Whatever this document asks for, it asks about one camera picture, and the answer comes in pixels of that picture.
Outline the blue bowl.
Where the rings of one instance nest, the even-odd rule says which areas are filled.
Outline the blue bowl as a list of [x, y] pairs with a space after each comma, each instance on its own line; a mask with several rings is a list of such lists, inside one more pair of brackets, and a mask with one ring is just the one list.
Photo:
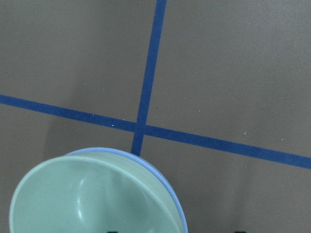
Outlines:
[[131, 233], [188, 232], [174, 189], [146, 160], [111, 148], [86, 148], [67, 155], [102, 166], [110, 223], [121, 224]]

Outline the green bowl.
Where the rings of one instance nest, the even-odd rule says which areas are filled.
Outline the green bowl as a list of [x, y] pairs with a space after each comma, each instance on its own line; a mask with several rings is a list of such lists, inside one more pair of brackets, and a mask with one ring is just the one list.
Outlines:
[[101, 165], [61, 156], [31, 169], [18, 184], [10, 205], [12, 233], [130, 233], [112, 224]]

